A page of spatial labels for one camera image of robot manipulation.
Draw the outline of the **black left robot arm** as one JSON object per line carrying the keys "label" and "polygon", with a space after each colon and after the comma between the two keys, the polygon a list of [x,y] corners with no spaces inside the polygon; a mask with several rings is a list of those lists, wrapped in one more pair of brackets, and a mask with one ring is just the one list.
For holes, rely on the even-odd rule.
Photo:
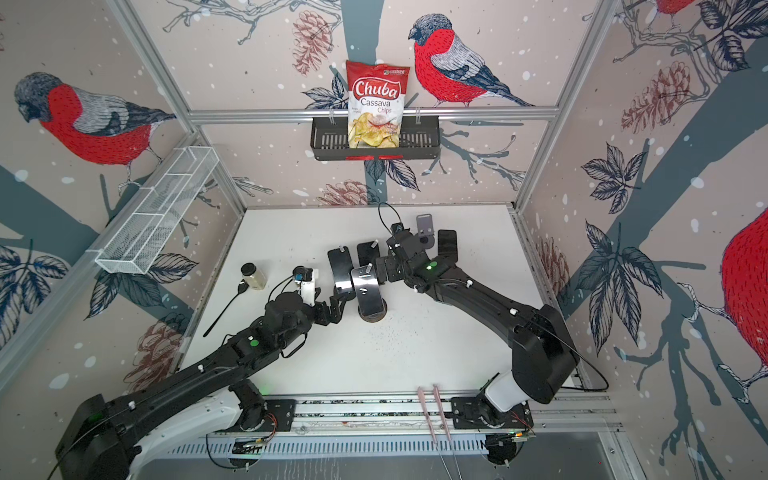
{"label": "black left robot arm", "polygon": [[55,449],[53,473],[63,479],[125,479],[146,449],[139,442],[162,423],[221,390],[238,394],[246,381],[278,358],[313,325],[340,322],[337,296],[310,306],[295,292],[267,302],[264,314],[211,354],[148,388],[107,401],[97,394],[76,409]]}

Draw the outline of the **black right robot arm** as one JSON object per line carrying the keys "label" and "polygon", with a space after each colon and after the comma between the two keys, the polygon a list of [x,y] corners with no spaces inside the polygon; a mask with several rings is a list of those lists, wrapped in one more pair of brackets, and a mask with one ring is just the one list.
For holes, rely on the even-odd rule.
{"label": "black right robot arm", "polygon": [[384,258],[388,280],[402,280],[419,294],[453,306],[479,321],[512,351],[511,369],[493,377],[482,390],[498,412],[533,400],[550,403],[579,363],[578,352],[561,313],[507,298],[469,276],[457,257],[443,249],[430,258],[426,246],[401,223],[392,225]]}

